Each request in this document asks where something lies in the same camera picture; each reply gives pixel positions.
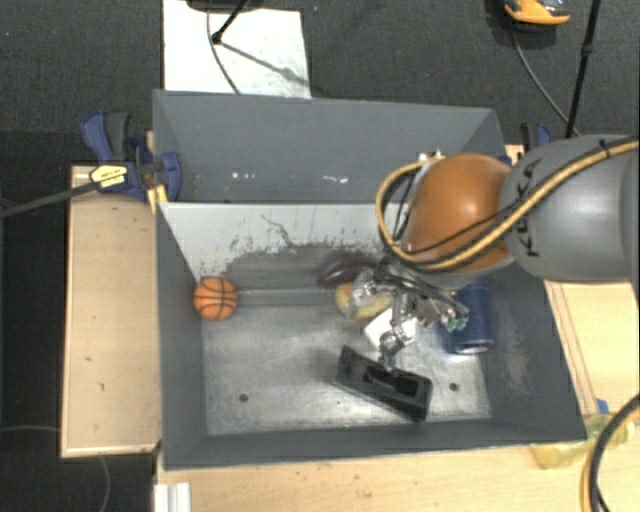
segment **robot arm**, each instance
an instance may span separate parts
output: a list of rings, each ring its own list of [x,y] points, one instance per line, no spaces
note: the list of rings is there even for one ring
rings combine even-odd
[[[394,298],[383,328],[367,336],[385,369],[413,341],[406,321],[462,329],[468,310],[456,291],[513,262],[545,280],[630,280],[638,296],[637,138],[548,144],[512,170],[475,154],[438,156],[430,164],[426,173],[424,162],[398,169],[376,199],[386,256],[366,284]],[[391,232],[385,209],[403,181],[414,193],[400,205],[397,219],[404,214],[405,221]]]

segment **black floor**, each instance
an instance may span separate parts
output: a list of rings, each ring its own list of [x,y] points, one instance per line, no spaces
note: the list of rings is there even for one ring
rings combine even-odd
[[[568,111],[589,2],[547,34],[518,34],[539,79]],[[304,6],[312,93],[495,108],[508,142],[522,121],[563,122],[525,73],[492,0],[265,0]],[[640,3],[603,2],[577,127],[638,133]],[[162,85],[160,0],[3,0],[0,6],[0,185],[26,201],[67,185],[72,160],[91,158],[78,124],[99,108],[151,126]],[[66,209],[4,223],[2,425],[59,424]],[[150,457],[109,458],[108,510],[148,510]],[[0,510],[99,510],[96,461],[56,461],[50,432],[0,436]]]

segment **basketball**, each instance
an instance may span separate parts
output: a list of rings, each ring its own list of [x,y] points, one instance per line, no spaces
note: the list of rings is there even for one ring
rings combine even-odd
[[[207,320],[225,320],[237,305],[235,286],[222,277],[203,277],[193,292],[193,307]]]

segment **bin floor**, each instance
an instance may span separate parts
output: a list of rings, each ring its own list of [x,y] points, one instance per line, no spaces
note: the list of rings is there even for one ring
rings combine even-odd
[[[223,322],[202,323],[209,435],[388,425],[410,420],[337,387],[338,357],[350,344],[375,351],[362,324],[335,304],[239,307]],[[398,366],[427,376],[434,390],[427,421],[484,419],[490,406],[479,357],[447,354],[433,328],[398,356]]]

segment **metal sheet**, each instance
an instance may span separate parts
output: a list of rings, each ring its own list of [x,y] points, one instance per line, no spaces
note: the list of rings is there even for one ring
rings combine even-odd
[[[203,321],[208,433],[408,423],[333,383],[345,343],[369,352],[361,328],[333,304],[240,307],[229,321]],[[432,379],[427,421],[490,416],[478,356],[447,354],[435,329],[423,329],[398,363]]]
[[[217,46],[207,41],[206,14],[183,0],[164,0],[164,85],[172,91],[233,92],[220,64],[243,94],[310,98],[299,12],[256,9],[241,13]],[[229,13],[210,15],[218,30]]]

